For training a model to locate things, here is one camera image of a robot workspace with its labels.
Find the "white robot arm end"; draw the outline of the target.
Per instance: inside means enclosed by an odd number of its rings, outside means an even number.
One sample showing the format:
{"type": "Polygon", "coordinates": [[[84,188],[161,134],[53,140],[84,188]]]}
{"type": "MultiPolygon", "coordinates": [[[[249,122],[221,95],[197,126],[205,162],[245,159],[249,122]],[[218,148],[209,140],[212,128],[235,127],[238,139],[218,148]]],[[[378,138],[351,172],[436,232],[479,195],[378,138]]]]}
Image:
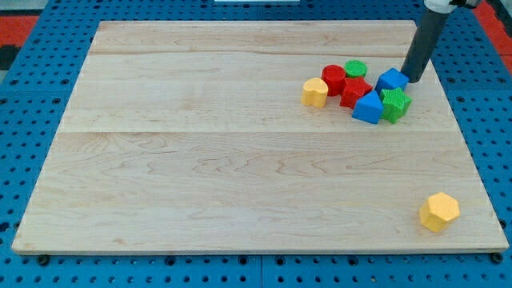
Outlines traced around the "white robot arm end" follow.
{"type": "Polygon", "coordinates": [[[424,0],[426,8],[429,10],[440,13],[449,14],[456,8],[475,9],[482,0],[424,0]]]}

